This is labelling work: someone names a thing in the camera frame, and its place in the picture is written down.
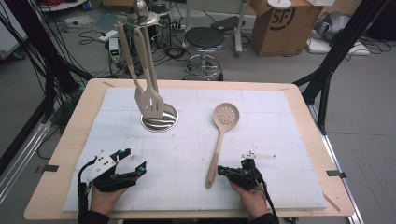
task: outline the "wooden table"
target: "wooden table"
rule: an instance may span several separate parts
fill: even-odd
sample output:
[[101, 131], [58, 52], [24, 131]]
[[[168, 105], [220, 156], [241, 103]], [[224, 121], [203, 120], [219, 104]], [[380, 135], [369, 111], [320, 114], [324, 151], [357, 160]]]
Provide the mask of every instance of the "wooden table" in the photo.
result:
[[[326, 171], [336, 170], [318, 128], [309, 113], [299, 89], [292, 84], [203, 82], [159, 80], [159, 88], [283, 91], [294, 116], [304, 146], [314, 166], [319, 184], [328, 207], [322, 210], [277, 210], [280, 217], [350, 217], [354, 213], [352, 202], [342, 180], [328, 176]], [[78, 157], [85, 146], [89, 130], [103, 102], [106, 90], [112, 87], [134, 87], [132, 80], [93, 79], [83, 92], [76, 110], [70, 119], [50, 165], [58, 165], [57, 172], [45, 172], [29, 202], [27, 219], [76, 219], [77, 213], [62, 211]], [[161, 211], [161, 212], [114, 212], [112, 218], [212, 218], [246, 217], [244, 211]]]

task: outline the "sleeve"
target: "sleeve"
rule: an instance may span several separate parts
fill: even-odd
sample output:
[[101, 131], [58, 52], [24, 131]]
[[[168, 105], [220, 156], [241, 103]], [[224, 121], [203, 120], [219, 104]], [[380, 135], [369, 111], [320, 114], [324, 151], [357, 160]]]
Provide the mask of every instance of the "sleeve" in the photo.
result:
[[276, 222], [274, 216], [271, 213], [267, 213], [254, 219], [250, 224], [276, 224]]
[[110, 218], [103, 214], [88, 211], [82, 221], [82, 224], [107, 224], [109, 220]]

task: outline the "floor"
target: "floor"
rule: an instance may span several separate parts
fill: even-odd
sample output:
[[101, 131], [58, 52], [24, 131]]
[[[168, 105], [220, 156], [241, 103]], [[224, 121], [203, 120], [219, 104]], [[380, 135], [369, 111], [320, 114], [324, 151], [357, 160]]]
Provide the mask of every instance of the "floor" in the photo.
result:
[[[119, 20], [120, 14], [104, 9], [84, 11], [80, 8], [56, 14], [57, 20], [78, 15], [88, 15], [94, 21], [104, 17]], [[201, 22], [210, 23], [205, 15]], [[247, 18], [244, 32], [251, 32], [254, 19]], [[96, 28], [107, 32], [108, 24], [96, 24]], [[103, 43], [92, 42], [80, 45], [75, 29], [63, 32], [64, 42], [80, 64], [99, 77], [108, 75], [107, 50]], [[257, 57], [251, 46], [244, 47], [238, 57], [233, 56], [233, 39], [226, 35], [226, 44], [213, 55], [221, 62], [224, 81], [279, 82], [291, 83], [315, 71], [326, 55], [314, 55], [307, 51], [293, 57]], [[163, 52], [153, 54], [154, 61], [160, 60]], [[396, 95], [396, 50], [352, 56], [344, 60], [332, 79], [326, 129], [333, 150], [346, 173], [346, 181], [361, 212], [364, 223], [396, 223], [396, 121], [394, 111]], [[156, 66], [158, 79], [182, 79], [185, 77], [184, 63], [170, 60]], [[9, 57], [0, 61], [0, 152], [4, 153], [26, 120], [41, 102], [43, 92], [29, 60]], [[39, 149], [41, 157], [50, 157], [60, 138], [54, 126], [54, 134]], [[24, 172], [0, 204], [0, 223], [75, 223], [68, 221], [29, 221], [23, 217], [24, 209], [40, 179], [40, 169], [48, 163], [35, 154]], [[190, 223], [191, 220], [178, 220]], [[347, 223], [344, 218], [303, 218], [297, 223]]]

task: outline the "hand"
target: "hand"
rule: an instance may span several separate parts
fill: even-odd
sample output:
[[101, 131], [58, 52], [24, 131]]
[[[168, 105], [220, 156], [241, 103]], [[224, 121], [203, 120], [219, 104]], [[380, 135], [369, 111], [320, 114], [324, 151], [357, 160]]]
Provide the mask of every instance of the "hand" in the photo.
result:
[[119, 189], [113, 192], [102, 192], [96, 186], [92, 186], [91, 211], [108, 216], [116, 206], [119, 197], [127, 190]]
[[242, 205], [248, 213], [248, 221], [252, 221], [267, 212], [267, 199], [261, 189], [251, 189], [247, 191], [233, 182], [230, 182], [231, 187], [235, 190], [240, 197]]

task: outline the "black stool seat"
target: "black stool seat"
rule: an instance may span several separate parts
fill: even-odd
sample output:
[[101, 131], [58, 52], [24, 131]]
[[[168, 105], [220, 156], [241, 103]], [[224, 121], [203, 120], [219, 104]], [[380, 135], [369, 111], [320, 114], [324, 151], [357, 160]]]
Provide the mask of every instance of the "black stool seat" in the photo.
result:
[[184, 40], [187, 44], [198, 49], [215, 49], [224, 42], [223, 34], [209, 27], [194, 27], [186, 32]]

